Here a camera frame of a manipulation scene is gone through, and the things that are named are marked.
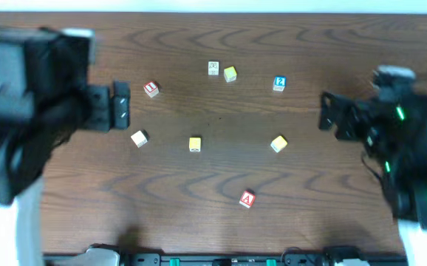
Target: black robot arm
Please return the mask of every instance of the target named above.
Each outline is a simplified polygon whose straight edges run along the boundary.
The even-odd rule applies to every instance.
[[[373,174],[394,217],[427,229],[427,95],[413,92],[414,81],[410,69],[380,66],[375,98],[353,101],[324,92],[319,129],[336,124],[337,139],[364,144],[381,167],[382,174]]]
[[[93,40],[41,28],[0,28],[0,204],[41,176],[78,129],[129,127],[130,89],[88,84]]]

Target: number 2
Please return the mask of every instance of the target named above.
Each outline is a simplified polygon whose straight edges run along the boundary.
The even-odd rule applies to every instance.
[[[286,81],[285,78],[278,78],[278,85],[284,86],[284,82]]]

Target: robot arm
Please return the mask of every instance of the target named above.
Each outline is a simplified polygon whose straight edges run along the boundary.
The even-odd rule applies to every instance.
[[[380,66],[376,98],[353,101],[325,92],[319,128],[336,123],[337,139],[362,142],[377,160],[383,174],[372,173],[398,219],[409,265],[420,266],[427,265],[427,95],[414,94],[414,80],[410,69]]]
[[[129,127],[130,89],[87,83],[91,31],[0,28],[0,265],[42,265],[41,173],[79,130]]]

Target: wood grain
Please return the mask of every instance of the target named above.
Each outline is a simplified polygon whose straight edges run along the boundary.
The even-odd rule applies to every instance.
[[[427,91],[427,16],[0,13],[0,24],[93,28],[91,82],[131,82],[131,128],[78,132],[47,166],[46,252],[123,239],[166,253],[402,252],[361,145],[317,129],[318,96],[369,97],[378,64],[411,67]],[[235,66],[237,81],[207,76],[213,59]],[[288,78],[282,93],[275,75]],[[162,86],[153,99],[150,80]],[[140,129],[151,139],[137,149]],[[289,145],[276,154],[279,134]],[[246,188],[250,210],[238,204]]]

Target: wooden block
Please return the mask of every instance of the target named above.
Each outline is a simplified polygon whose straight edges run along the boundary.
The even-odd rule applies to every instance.
[[[286,87],[286,77],[276,76],[274,78],[273,90],[277,92],[282,92],[284,91],[285,87]]]
[[[191,137],[189,139],[189,151],[200,151],[201,141],[200,137]]]
[[[223,76],[225,77],[225,81],[232,82],[236,80],[236,70],[234,66],[230,66],[223,70]]]
[[[243,192],[243,195],[240,198],[241,205],[245,206],[246,208],[250,208],[251,206],[253,206],[254,202],[255,202],[255,195],[253,195],[248,191]]]
[[[208,74],[209,75],[219,75],[220,64],[216,61],[208,62]]]
[[[271,147],[273,147],[274,151],[280,152],[284,147],[287,145],[287,141],[282,137],[279,136],[273,142],[271,143]]]
[[[146,139],[146,136],[141,131],[134,133],[131,136],[131,139],[134,141],[138,148],[148,142],[148,139]]]
[[[154,81],[149,81],[147,84],[145,84],[144,88],[146,94],[148,94],[150,98],[160,93],[160,90]]]

